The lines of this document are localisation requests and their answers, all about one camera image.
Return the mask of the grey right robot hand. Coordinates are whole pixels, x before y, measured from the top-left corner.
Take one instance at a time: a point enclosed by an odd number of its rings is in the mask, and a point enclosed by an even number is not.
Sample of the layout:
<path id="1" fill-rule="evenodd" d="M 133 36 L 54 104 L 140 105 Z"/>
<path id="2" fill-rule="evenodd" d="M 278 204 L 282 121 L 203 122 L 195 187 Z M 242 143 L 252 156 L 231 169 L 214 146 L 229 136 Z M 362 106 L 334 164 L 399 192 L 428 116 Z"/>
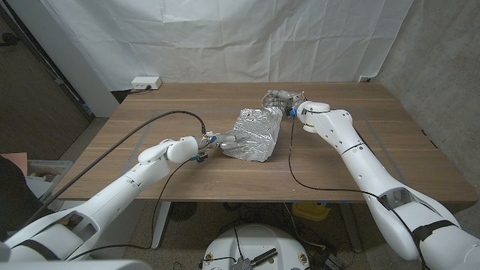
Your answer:
<path id="1" fill-rule="evenodd" d="M 279 107 L 288 116 L 294 116 L 297 109 L 307 99 L 304 93 L 295 93 L 285 90 L 268 90 L 262 98 L 261 104 L 265 108 Z"/>

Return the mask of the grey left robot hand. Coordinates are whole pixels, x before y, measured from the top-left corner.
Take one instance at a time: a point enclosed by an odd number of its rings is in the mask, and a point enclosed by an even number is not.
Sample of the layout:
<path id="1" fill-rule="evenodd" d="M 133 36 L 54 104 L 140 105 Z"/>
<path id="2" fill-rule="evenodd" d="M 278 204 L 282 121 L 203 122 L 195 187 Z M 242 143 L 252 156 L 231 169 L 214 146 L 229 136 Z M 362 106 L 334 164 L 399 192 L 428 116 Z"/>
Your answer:
<path id="1" fill-rule="evenodd" d="M 208 132 L 201 137 L 196 137 L 198 149 L 221 148 L 223 150 L 232 150 L 244 145 L 248 133 L 239 130 L 231 130 L 226 133 Z"/>

